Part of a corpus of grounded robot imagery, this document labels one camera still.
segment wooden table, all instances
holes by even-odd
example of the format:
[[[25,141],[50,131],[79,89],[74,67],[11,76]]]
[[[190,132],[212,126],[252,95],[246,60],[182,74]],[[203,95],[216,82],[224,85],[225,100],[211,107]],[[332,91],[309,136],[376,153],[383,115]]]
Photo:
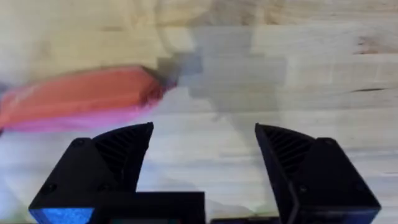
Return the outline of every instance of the wooden table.
[[[139,63],[180,79],[153,121],[139,190],[204,190],[208,218],[277,213],[254,135],[335,138],[398,223],[398,4],[0,0],[0,80]],[[70,141],[118,126],[0,139],[0,220],[27,206]]]

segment blue light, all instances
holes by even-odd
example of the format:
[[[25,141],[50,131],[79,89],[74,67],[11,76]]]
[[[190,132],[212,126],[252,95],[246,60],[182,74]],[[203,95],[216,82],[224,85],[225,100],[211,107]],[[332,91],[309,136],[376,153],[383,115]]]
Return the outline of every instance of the blue light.
[[[86,224],[94,208],[43,208],[42,211],[52,224]]]

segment wooden surface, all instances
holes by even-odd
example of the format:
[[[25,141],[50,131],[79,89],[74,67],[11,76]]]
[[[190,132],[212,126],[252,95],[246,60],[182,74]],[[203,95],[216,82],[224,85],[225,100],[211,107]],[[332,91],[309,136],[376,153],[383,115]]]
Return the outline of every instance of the wooden surface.
[[[129,63],[179,76],[129,123],[155,123],[139,190],[204,190],[208,218],[276,214],[258,122],[335,138],[382,203],[374,223],[398,223],[397,15],[394,0],[0,0],[0,82]],[[72,139],[124,125],[6,132],[0,220],[31,221]]]

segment ribbed texture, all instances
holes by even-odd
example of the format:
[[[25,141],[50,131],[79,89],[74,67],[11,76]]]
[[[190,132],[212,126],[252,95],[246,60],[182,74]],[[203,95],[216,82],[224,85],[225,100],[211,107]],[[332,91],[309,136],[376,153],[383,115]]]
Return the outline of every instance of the ribbed texture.
[[[267,126],[264,130],[280,165],[286,175],[292,177],[310,150],[313,139],[283,128]]]
[[[123,129],[99,139],[95,146],[107,163],[109,169],[116,179],[122,176],[123,167],[127,157],[134,145],[137,133],[132,129]]]

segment pink object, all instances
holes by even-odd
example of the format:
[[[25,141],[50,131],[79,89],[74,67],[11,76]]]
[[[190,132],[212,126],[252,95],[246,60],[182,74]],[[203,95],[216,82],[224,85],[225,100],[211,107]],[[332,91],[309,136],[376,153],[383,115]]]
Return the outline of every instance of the pink object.
[[[64,131],[128,122],[155,106],[164,92],[139,66],[78,72],[5,92],[0,129]]]

